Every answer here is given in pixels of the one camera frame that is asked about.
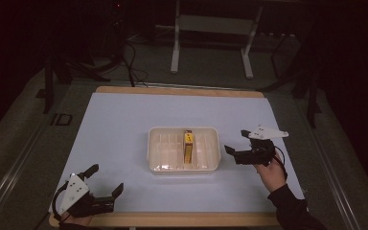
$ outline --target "floor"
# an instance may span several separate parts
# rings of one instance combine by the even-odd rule
[[[239,47],[196,44],[185,39],[178,73],[172,75],[171,35],[161,31],[155,43],[139,34],[129,38],[125,58],[132,63],[136,86],[254,90],[277,80],[270,57],[279,38],[267,35],[256,38],[250,54],[255,79],[247,80]],[[291,39],[277,58],[287,61],[296,46]],[[54,229],[44,215],[90,95],[96,87],[104,85],[77,72],[73,74],[70,85],[56,83],[55,103],[48,114],[43,114],[44,100],[35,97],[44,88],[42,70],[29,81],[0,123],[0,229],[32,229],[41,219],[38,229]],[[107,85],[125,86],[129,86],[128,74],[123,63],[102,73],[111,79]],[[295,139],[286,141],[286,145],[310,211],[329,229],[368,229],[368,179],[349,140],[321,91],[317,102],[322,113],[316,114],[317,128],[312,129],[305,118],[307,98],[293,99],[290,95],[293,86],[291,82],[264,95],[279,126],[295,134]],[[52,125],[56,113],[72,114],[72,125]]]

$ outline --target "yellow object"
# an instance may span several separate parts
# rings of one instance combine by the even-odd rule
[[[184,164],[191,164],[193,141],[193,132],[190,130],[186,130],[184,133]]]

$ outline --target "robotic arm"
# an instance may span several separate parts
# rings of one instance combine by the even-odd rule
[[[236,151],[233,148],[225,146],[226,153],[235,158],[237,165],[265,165],[268,166],[271,160],[276,160],[280,163],[287,178],[284,163],[276,157],[276,147],[270,138],[288,137],[288,133],[272,129],[269,127],[258,126],[252,132],[242,130],[241,136],[249,139],[251,150]]]
[[[68,212],[75,218],[84,218],[101,213],[113,212],[114,201],[124,190],[124,183],[121,183],[107,197],[94,197],[89,193],[89,188],[85,184],[84,179],[89,178],[99,169],[98,164],[93,165],[87,171],[79,174],[71,174],[70,180],[61,186],[52,201],[52,209],[55,219],[61,221],[61,214]],[[56,201],[58,195],[65,190],[64,198],[61,202],[59,212],[56,209]]]

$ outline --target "plastic container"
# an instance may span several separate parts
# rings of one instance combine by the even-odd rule
[[[186,130],[194,136],[190,164],[184,164]],[[154,127],[149,132],[148,161],[154,174],[211,173],[220,161],[218,133],[212,127]]]

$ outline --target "desk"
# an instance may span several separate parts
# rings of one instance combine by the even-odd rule
[[[219,18],[180,14],[180,0],[175,1],[175,24],[174,24],[174,47],[172,50],[171,72],[178,72],[178,62],[180,56],[180,31],[198,31],[210,33],[226,33],[232,35],[248,35],[247,43],[241,49],[241,59],[243,62],[244,73],[247,79],[253,78],[252,67],[250,65],[249,51],[252,46],[253,38],[262,15],[263,6],[255,15],[254,20]]]
[[[93,226],[278,225],[275,208],[266,199],[268,191],[253,166],[236,165],[223,148],[248,150],[241,129],[253,129],[259,123],[278,128],[268,101],[258,92],[100,87],[87,107],[58,186],[70,173],[96,163],[100,170],[86,181],[94,196],[109,196],[115,186],[125,183],[115,212],[95,216]],[[216,171],[174,176],[150,172],[149,130],[174,126],[218,131],[221,160]],[[283,139],[273,142],[286,155],[289,187],[303,198]],[[57,225],[53,217],[50,223]]]

